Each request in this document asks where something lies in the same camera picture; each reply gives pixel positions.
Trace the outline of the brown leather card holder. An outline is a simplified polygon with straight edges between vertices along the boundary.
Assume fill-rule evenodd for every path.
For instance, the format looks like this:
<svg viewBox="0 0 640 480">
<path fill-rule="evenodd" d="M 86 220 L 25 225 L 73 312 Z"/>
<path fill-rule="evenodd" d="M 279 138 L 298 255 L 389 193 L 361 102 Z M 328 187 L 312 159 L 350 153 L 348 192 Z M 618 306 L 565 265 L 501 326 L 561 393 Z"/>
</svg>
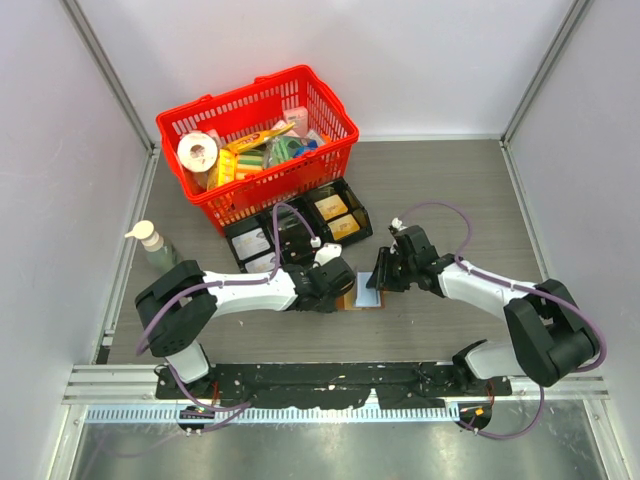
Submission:
<svg viewBox="0 0 640 480">
<path fill-rule="evenodd" d="M 383 293 L 367 287 L 371 276 L 371 272 L 357 272 L 351 289 L 336 301 L 337 308 L 345 311 L 383 309 Z"/>
</svg>

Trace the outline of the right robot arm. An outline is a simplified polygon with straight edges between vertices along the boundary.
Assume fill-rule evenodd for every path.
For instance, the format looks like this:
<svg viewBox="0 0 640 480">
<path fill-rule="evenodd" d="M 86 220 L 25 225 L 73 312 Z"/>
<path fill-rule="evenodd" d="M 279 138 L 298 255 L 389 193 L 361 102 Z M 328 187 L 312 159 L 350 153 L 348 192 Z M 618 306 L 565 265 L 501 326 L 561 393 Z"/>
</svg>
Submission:
<svg viewBox="0 0 640 480">
<path fill-rule="evenodd" d="M 564 284 L 517 282 L 475 267 L 453 254 L 440 255 L 422 227 L 394 221 L 393 243 L 378 252 L 368 287 L 404 292 L 412 286 L 464 302 L 502 321 L 506 342 L 477 341 L 453 358 L 451 380 L 472 395 L 489 379 L 524 375 L 551 387 L 595 361 L 603 347 Z"/>
</svg>

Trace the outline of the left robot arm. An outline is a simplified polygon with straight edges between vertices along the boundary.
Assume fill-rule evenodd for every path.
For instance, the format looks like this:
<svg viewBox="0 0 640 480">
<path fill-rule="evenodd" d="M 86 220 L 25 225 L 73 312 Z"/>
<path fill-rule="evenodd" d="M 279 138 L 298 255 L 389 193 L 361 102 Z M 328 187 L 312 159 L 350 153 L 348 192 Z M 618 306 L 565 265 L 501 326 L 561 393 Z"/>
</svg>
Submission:
<svg viewBox="0 0 640 480">
<path fill-rule="evenodd" d="M 269 273 L 241 274 L 207 272 L 194 260 L 183 261 L 135 298 L 143 327 L 135 352 L 149 350 L 167 363 L 183 391 L 202 398 L 214 376 L 198 337 L 211 320 L 262 311 L 333 313 L 355 279 L 340 256 L 310 267 L 285 264 Z"/>
</svg>

